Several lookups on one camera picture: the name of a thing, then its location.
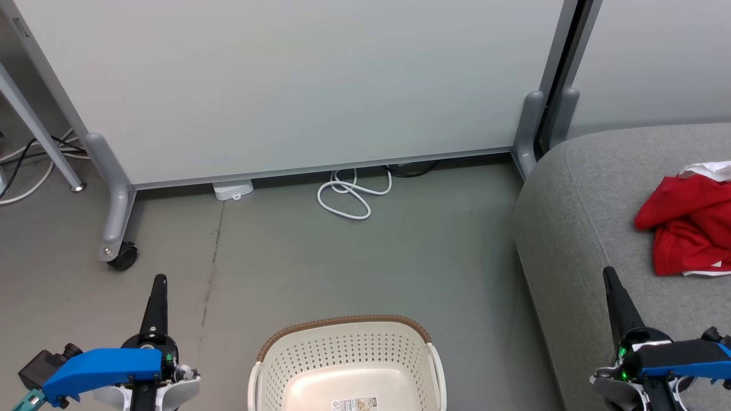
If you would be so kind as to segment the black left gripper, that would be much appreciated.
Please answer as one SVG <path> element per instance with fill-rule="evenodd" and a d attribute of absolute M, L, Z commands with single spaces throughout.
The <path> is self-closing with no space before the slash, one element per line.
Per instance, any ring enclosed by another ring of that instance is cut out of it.
<path fill-rule="evenodd" d="M 155 383 L 178 383 L 199 379 L 198 370 L 182 364 L 177 344 L 167 335 L 167 276 L 164 274 L 157 274 L 154 277 L 139 333 L 127 339 L 121 348 L 161 351 L 161 372 L 154 376 Z"/>

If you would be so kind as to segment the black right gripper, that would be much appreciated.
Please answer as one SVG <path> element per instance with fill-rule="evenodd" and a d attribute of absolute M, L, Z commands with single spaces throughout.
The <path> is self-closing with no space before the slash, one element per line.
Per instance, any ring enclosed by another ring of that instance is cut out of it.
<path fill-rule="evenodd" d="M 624 338 L 645 323 L 613 267 L 603 269 L 603 281 L 613 342 L 619 344 L 621 381 L 661 377 L 722 380 L 722 336 L 716 327 L 706 329 L 700 338 L 683 341 Z"/>

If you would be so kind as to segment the red shirt with white cuffs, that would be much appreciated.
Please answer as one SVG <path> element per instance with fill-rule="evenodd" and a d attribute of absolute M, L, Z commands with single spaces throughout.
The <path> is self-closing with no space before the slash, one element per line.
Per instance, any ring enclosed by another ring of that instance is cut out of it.
<path fill-rule="evenodd" d="M 692 212 L 731 203 L 731 160 L 700 162 L 666 176 L 642 205 L 635 227 L 646 231 Z"/>

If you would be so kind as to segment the cream perforated laundry basket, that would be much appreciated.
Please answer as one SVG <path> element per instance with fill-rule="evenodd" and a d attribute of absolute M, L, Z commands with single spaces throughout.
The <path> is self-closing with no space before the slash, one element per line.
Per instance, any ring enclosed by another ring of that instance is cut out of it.
<path fill-rule="evenodd" d="M 282 329 L 259 351 L 248 411 L 331 411 L 376 396 L 379 411 L 447 411 L 441 358 L 428 331 L 397 315 L 344 316 Z"/>

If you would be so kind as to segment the white basket label sticker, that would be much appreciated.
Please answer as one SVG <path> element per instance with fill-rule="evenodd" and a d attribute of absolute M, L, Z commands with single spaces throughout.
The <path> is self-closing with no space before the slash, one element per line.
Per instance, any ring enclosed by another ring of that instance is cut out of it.
<path fill-rule="evenodd" d="M 376 396 L 335 400 L 331 402 L 331 411 L 379 411 L 379 403 Z"/>

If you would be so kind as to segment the black caster wheel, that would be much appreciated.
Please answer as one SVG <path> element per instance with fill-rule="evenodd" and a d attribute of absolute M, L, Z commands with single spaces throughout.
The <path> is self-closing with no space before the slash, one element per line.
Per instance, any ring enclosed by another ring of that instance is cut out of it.
<path fill-rule="evenodd" d="M 115 271 L 127 271 L 138 259 L 139 252 L 136 244 L 131 241 L 123 241 L 118 250 L 118 255 L 113 260 L 107 261 L 107 265 Z"/>

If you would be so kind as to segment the grey fabric sofa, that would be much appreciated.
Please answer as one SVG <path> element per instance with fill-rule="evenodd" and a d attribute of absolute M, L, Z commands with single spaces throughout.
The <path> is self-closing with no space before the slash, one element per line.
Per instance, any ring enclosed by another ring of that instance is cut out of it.
<path fill-rule="evenodd" d="M 634 218 L 666 175 L 731 160 L 731 123 L 623 128 L 576 137 L 528 175 L 513 235 L 566 411 L 608 411 L 589 382 L 613 357 L 603 269 L 645 324 L 676 340 L 731 335 L 731 276 L 658 277 L 654 236 Z"/>

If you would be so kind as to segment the grey partition foot with caster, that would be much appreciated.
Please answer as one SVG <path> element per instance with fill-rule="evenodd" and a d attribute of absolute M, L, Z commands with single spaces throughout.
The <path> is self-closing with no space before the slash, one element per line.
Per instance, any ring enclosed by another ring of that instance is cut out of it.
<path fill-rule="evenodd" d="M 98 253 L 99 259 L 107 263 L 117 257 L 123 241 L 130 241 L 125 240 L 124 235 L 135 204 L 136 189 L 102 135 L 89 133 L 84 137 L 84 143 L 94 166 L 107 185 L 110 198 Z"/>

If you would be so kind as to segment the white power adapter box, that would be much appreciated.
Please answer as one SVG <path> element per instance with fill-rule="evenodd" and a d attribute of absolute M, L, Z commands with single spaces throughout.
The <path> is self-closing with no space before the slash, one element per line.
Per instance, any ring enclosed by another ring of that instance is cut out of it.
<path fill-rule="evenodd" d="M 230 180 L 229 182 L 213 183 L 212 189 L 214 189 L 214 195 L 216 195 L 219 201 L 238 201 L 243 196 L 251 194 L 254 190 L 254 185 L 251 179 Z"/>

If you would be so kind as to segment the grey metal table leg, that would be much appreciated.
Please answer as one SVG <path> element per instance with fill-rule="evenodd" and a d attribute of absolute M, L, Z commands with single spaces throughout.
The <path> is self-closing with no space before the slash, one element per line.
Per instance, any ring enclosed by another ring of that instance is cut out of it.
<path fill-rule="evenodd" d="M 80 192 L 86 188 L 86 184 L 80 180 L 76 172 L 71 168 L 65 156 L 57 145 L 58 141 L 53 139 L 47 132 L 45 126 L 40 122 L 34 110 L 30 107 L 25 96 L 10 77 L 3 63 L 0 62 L 0 93 L 5 97 L 8 104 L 13 107 L 26 127 L 29 128 L 35 141 L 42 146 L 45 153 L 50 157 L 54 167 L 58 169 L 70 185 L 72 192 Z"/>

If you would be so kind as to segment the narrow white partition panel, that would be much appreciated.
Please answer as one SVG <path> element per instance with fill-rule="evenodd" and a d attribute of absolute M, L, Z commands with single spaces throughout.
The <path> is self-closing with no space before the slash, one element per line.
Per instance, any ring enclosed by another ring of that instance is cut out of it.
<path fill-rule="evenodd" d="M 568 137 L 731 122 L 731 0 L 603 0 Z"/>

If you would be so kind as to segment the wide white partition panel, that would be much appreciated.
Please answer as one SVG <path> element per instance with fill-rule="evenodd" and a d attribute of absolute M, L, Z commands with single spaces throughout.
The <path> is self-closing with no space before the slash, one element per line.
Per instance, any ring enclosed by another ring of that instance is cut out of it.
<path fill-rule="evenodd" d="M 512 145 L 564 0 L 15 0 L 138 186 Z"/>

